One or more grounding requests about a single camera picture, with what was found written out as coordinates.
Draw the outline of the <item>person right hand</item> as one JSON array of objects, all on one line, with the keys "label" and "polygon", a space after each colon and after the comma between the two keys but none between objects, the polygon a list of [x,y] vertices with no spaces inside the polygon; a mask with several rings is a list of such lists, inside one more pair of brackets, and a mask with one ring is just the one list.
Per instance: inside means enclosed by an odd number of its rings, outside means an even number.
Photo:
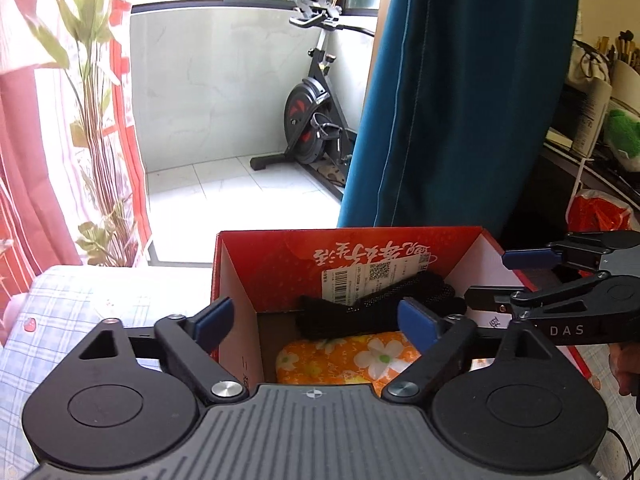
[{"label": "person right hand", "polygon": [[618,383],[621,396],[638,396],[640,374],[640,346],[638,344],[610,344],[608,364]]}]

